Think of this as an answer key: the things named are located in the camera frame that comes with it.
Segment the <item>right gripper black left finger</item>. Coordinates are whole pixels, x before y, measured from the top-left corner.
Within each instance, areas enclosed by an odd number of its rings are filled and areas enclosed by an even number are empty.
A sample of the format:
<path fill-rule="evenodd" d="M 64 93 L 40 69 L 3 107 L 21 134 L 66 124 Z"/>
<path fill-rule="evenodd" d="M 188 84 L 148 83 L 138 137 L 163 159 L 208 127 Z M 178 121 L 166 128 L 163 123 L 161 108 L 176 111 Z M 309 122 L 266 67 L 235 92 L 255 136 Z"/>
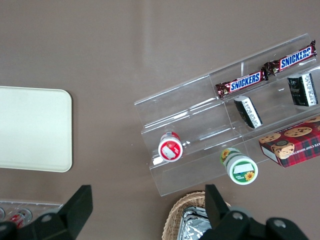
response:
<path fill-rule="evenodd" d="M 2 240 L 75 240 L 93 211 L 92 186 L 82 185 L 57 213 L 39 216 L 18 228 L 10 221 L 0 224 Z"/>

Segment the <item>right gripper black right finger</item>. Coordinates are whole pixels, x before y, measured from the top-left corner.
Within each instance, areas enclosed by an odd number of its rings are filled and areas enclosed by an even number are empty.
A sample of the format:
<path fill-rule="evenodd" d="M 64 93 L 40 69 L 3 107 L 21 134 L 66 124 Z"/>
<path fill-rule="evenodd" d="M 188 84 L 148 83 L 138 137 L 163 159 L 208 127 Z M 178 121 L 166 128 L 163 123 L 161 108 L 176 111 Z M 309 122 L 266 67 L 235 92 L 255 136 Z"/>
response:
<path fill-rule="evenodd" d="M 265 224 L 242 211 L 230 210 L 214 184 L 205 186 L 205 211 L 211 229 L 201 240 L 307 240 L 291 220 L 271 217 Z"/>

